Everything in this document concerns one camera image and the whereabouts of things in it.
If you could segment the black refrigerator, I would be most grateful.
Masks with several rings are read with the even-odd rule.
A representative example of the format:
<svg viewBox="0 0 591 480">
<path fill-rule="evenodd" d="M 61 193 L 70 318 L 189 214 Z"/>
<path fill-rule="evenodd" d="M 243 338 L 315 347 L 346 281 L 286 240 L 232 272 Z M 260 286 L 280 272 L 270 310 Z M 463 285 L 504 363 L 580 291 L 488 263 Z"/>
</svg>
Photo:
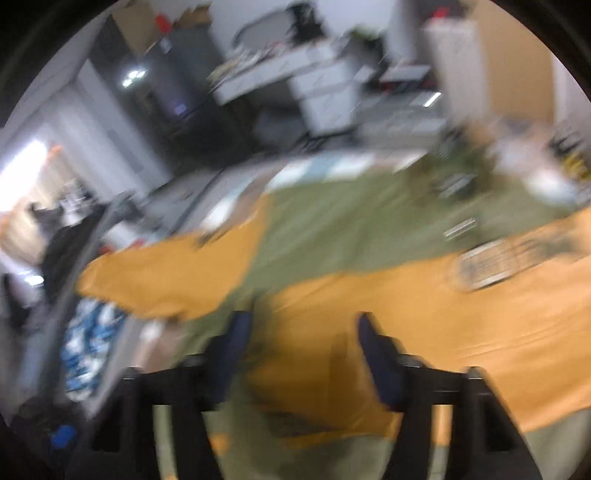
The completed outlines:
<svg viewBox="0 0 591 480">
<path fill-rule="evenodd" d="M 174 29 L 134 53 L 113 16 L 90 53 L 132 124 L 175 172 L 223 163 L 225 127 L 207 81 L 220 60 L 205 27 Z"/>
</svg>

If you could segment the plaid checkered bed sheet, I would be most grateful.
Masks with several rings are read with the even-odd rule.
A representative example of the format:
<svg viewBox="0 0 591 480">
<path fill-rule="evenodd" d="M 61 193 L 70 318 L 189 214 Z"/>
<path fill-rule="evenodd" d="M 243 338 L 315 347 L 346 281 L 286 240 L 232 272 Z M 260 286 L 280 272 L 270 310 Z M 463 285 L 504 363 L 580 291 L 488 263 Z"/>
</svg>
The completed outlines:
<svg viewBox="0 0 591 480">
<path fill-rule="evenodd" d="M 183 230 L 212 232 L 238 222 L 266 192 L 301 183 L 353 179 L 376 169 L 398 172 L 426 153 L 422 148 L 332 150 L 232 168 L 205 194 Z"/>
</svg>

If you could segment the olive green orange jacket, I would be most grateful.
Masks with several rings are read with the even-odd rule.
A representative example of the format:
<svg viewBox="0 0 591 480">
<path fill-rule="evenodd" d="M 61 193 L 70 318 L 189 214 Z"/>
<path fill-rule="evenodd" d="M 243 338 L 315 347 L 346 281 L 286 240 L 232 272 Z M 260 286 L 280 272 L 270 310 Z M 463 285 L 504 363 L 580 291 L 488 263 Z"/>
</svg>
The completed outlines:
<svg viewBox="0 0 591 480">
<path fill-rule="evenodd" d="M 233 225 L 92 262 L 79 292 L 184 323 L 200 351 L 252 303 L 249 351 L 207 418 L 229 479 L 376 479 L 400 416 L 380 402 L 360 314 L 446 370 L 483 368 L 546 479 L 590 448 L 590 211 L 490 180 L 439 197 L 422 165 L 245 193 Z"/>
</svg>

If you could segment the white desk with drawers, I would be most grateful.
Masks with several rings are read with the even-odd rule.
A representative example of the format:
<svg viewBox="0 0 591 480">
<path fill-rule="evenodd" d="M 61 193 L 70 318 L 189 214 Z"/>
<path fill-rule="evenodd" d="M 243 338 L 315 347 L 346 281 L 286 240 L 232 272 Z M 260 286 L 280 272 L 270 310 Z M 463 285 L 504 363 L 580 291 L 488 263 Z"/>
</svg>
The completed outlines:
<svg viewBox="0 0 591 480">
<path fill-rule="evenodd" d="M 356 128 L 360 84 L 352 57 L 335 40 L 311 42 L 280 55 L 266 57 L 230 75 L 212 87 L 221 104 L 284 83 L 304 118 L 308 135 L 328 137 Z"/>
</svg>

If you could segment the wooden door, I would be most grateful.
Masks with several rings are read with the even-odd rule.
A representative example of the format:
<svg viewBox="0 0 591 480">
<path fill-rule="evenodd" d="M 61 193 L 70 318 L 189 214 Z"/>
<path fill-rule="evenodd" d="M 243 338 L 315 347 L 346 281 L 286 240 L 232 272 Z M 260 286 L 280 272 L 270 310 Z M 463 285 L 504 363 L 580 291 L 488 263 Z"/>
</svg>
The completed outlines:
<svg viewBox="0 0 591 480">
<path fill-rule="evenodd" d="M 550 50 L 522 23 L 492 1 L 474 1 L 494 114 L 550 124 L 554 77 Z"/>
</svg>

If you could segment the white narrow cabinet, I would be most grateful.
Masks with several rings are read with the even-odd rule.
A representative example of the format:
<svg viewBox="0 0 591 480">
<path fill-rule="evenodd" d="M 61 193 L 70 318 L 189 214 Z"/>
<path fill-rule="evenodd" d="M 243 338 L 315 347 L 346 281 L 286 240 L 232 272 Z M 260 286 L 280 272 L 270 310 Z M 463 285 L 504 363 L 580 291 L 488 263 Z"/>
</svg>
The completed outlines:
<svg viewBox="0 0 591 480">
<path fill-rule="evenodd" d="M 488 86 L 477 24 L 433 18 L 423 26 L 444 104 L 455 124 L 488 114 Z"/>
</svg>

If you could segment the blue white patterned cloth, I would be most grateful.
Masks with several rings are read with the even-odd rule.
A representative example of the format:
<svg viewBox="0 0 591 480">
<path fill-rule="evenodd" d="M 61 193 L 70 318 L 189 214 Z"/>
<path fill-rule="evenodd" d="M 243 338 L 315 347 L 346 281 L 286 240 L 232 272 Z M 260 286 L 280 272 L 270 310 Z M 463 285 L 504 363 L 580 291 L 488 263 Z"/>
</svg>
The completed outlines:
<svg viewBox="0 0 591 480">
<path fill-rule="evenodd" d="M 70 319 L 61 347 L 65 395 L 75 403 L 96 394 L 128 315 L 113 303 L 82 298 Z"/>
</svg>

